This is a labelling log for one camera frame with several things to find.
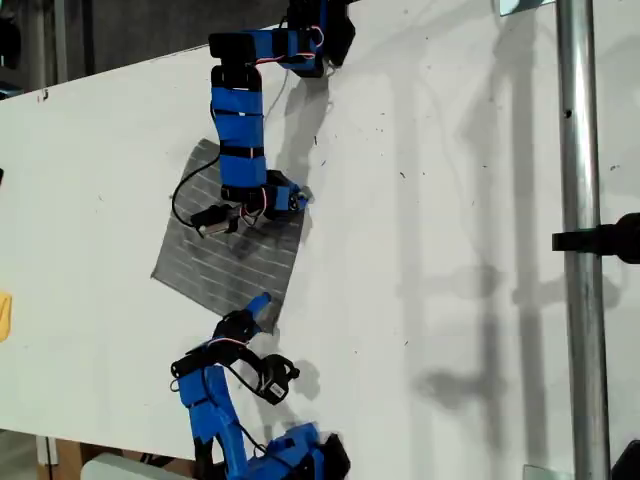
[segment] yellow object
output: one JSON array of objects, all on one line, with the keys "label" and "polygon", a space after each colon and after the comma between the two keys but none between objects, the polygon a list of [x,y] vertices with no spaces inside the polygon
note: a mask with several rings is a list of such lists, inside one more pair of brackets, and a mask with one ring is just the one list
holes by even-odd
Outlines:
[{"label": "yellow object", "polygon": [[11,295],[0,292],[0,342],[7,339],[11,331]]}]

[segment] white tabletop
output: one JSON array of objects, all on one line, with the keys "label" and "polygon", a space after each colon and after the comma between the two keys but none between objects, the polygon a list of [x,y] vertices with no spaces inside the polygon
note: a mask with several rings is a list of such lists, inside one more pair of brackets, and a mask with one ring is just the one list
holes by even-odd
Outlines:
[{"label": "white tabletop", "polygon": [[[596,7],[615,221],[640,209],[640,5]],[[231,380],[238,414],[261,440],[339,432],[353,479],[570,471],[554,7],[351,10],[326,94],[289,74],[277,98],[284,71],[261,67],[268,161],[294,180],[308,164],[315,195],[280,319],[304,368],[278,408]],[[201,48],[0,103],[0,428],[192,457],[169,365],[218,317],[149,277],[189,153],[217,140],[212,65]],[[604,270],[617,458],[640,435],[640,270]]]}]

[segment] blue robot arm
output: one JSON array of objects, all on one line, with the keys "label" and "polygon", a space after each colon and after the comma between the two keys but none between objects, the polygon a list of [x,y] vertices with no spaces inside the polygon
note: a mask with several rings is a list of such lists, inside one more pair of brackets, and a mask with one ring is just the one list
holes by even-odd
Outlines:
[{"label": "blue robot arm", "polygon": [[318,78],[328,62],[341,66],[355,37],[347,5],[353,0],[290,0],[287,28],[209,36],[211,116],[220,137],[221,197],[236,205],[212,205],[191,216],[201,235],[232,233],[238,220],[252,226],[303,211],[308,197],[264,155],[262,79],[257,65],[278,62],[300,77]]},{"label": "blue robot arm", "polygon": [[[224,368],[231,370],[236,360],[247,362],[258,375],[258,384],[249,388],[272,405],[284,400],[289,382],[300,374],[294,364],[281,355],[260,359],[247,348],[247,342],[260,332],[255,317],[270,300],[265,293],[245,309],[229,313],[218,323],[211,340],[171,365],[180,399],[189,410],[196,457],[195,478],[342,480],[350,462],[340,439],[331,435],[325,443],[320,443],[313,424],[288,430],[282,437],[270,441],[266,448],[256,444],[263,455],[247,459],[243,442],[243,434],[247,433],[233,408]],[[214,441],[220,443],[224,454],[224,461],[217,464],[211,452]]]}]

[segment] gray cloth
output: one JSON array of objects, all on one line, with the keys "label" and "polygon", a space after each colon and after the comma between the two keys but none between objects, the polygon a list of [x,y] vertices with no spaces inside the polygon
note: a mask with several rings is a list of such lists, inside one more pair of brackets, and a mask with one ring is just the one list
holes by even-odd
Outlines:
[{"label": "gray cloth", "polygon": [[[201,140],[185,167],[185,174],[213,160],[219,147]],[[187,182],[176,198],[182,218],[220,200],[219,163]],[[225,315],[244,308],[262,292],[269,292],[268,318],[275,321],[287,292],[298,253],[304,214],[288,221],[261,219],[255,228],[240,222],[238,232],[201,238],[170,213],[167,231],[152,278],[200,305]]]}]

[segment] silver pole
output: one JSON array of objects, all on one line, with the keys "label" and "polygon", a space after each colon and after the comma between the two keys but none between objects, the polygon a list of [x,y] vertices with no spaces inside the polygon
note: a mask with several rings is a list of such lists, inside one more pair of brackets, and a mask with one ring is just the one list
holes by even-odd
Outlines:
[{"label": "silver pole", "polygon": [[[565,231],[600,224],[592,0],[558,0]],[[565,254],[576,480],[610,478],[602,262]]]}]

